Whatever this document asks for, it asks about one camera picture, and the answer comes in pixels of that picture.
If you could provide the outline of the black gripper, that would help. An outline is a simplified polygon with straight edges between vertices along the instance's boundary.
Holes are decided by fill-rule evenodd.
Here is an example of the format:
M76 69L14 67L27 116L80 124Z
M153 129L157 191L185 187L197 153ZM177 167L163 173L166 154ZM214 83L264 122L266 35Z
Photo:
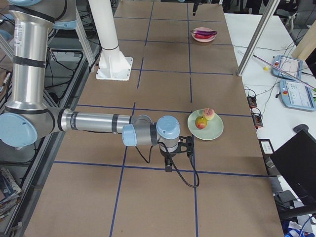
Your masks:
M194 155L194 142L192 136L179 136L177 140L159 141L160 153L164 156L165 172L172 172L172 159L176 154L186 153L187 157L192 160Z

